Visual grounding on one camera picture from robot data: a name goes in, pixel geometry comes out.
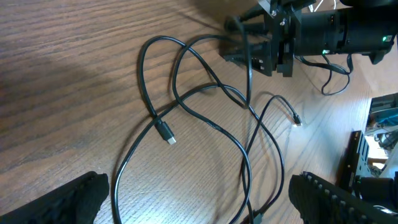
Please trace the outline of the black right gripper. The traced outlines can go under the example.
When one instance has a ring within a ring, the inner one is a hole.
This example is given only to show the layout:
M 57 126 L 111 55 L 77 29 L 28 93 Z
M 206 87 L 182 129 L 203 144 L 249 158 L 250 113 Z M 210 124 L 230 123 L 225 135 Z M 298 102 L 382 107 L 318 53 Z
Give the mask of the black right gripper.
M 254 6 L 240 16 L 229 16 L 224 22 L 224 29 L 230 33 L 243 30 L 250 35 L 266 36 L 271 33 L 271 40 L 249 46 L 249 57 L 244 47 L 234 47 L 221 51 L 227 62 L 236 65 L 248 65 L 265 76 L 273 72 L 291 77 L 296 40 L 301 32 L 302 1 L 262 0 L 260 6 Z

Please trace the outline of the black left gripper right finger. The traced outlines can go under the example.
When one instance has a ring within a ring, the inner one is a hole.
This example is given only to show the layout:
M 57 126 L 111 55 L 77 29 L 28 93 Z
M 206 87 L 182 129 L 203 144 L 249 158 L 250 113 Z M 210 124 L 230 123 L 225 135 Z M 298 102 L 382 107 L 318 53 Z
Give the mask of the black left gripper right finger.
M 397 217 L 376 209 L 311 172 L 291 177 L 289 200 L 303 222 L 308 224 L 397 224 Z

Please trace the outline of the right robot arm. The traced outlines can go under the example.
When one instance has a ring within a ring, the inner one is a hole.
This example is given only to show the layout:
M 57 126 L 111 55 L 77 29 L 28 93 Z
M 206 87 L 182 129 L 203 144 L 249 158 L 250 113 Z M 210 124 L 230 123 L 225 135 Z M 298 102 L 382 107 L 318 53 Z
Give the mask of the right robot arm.
M 292 76 L 294 57 L 361 54 L 372 64 L 391 51 L 397 35 L 397 1 L 343 1 L 344 8 L 306 12 L 311 0 L 259 1 L 224 28 L 244 35 L 267 35 L 269 41 L 230 49 L 223 58 L 271 76 Z

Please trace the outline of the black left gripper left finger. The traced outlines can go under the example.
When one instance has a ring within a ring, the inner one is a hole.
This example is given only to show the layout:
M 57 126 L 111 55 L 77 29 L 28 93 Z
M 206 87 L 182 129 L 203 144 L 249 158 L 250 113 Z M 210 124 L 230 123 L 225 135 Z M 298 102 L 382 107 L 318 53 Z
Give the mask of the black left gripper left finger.
M 90 171 L 1 215 L 1 223 L 93 223 L 108 195 L 108 175 Z

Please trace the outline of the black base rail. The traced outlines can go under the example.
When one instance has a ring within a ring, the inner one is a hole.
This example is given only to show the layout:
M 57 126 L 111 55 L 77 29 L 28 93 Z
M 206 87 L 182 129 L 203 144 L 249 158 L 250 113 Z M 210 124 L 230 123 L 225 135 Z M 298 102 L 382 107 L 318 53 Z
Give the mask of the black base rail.
M 340 160 L 336 184 L 352 193 L 360 177 L 372 177 L 368 166 L 369 144 L 362 131 L 353 131 L 343 158 Z

